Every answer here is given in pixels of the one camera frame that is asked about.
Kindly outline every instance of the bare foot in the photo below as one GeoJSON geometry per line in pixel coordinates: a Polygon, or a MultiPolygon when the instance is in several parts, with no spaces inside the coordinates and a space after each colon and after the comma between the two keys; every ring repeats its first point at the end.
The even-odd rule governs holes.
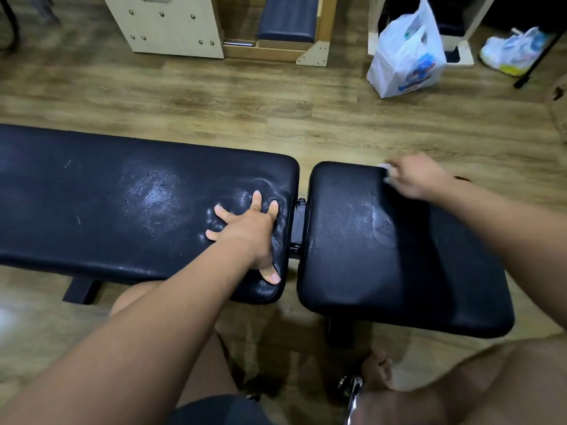
{"type": "Polygon", "coordinates": [[[384,350],[373,350],[362,363],[361,371],[365,385],[374,389],[393,389],[392,360],[384,350]]]}

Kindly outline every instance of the forearm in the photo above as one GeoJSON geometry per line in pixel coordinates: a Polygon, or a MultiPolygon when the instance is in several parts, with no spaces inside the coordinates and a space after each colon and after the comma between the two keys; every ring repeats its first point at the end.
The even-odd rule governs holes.
{"type": "Polygon", "coordinates": [[[498,255],[528,296],[567,328],[567,216],[452,180],[431,200],[498,255]]]}
{"type": "Polygon", "coordinates": [[[98,328],[12,400],[0,422],[163,421],[219,311],[253,261],[247,248],[233,243],[213,244],[98,328]]]}

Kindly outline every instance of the cardboard box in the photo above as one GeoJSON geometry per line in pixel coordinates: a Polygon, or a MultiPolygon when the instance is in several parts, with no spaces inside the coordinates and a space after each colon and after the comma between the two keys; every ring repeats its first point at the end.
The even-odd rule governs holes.
{"type": "Polygon", "coordinates": [[[567,74],[553,85],[545,97],[545,103],[549,107],[561,139],[567,144],[567,74]]]}

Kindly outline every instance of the hand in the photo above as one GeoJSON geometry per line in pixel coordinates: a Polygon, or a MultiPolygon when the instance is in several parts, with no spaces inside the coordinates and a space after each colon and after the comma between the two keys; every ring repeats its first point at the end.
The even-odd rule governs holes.
{"type": "Polygon", "coordinates": [[[272,229],[278,216],[278,202],[273,200],[267,213],[262,213],[262,194],[252,194],[250,209],[243,215],[235,215],[221,205],[214,207],[215,214],[227,223],[220,232],[207,230],[209,240],[220,241],[237,239],[250,248],[254,254],[252,269],[259,270],[266,282],[272,285],[280,283],[281,278],[272,263],[272,229]]]}
{"type": "Polygon", "coordinates": [[[453,177],[424,153],[392,158],[386,161],[392,167],[388,175],[396,190],[404,197],[433,201],[437,191],[453,177]]]}

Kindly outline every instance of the blue logo on bag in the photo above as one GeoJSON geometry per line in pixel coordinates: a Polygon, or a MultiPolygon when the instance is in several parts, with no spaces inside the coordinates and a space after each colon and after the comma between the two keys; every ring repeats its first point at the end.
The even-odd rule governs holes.
{"type": "Polygon", "coordinates": [[[419,85],[429,79],[431,76],[428,73],[435,67],[435,58],[431,54],[425,54],[418,59],[405,78],[405,85],[399,86],[398,91],[404,92],[408,88],[419,85]]]}

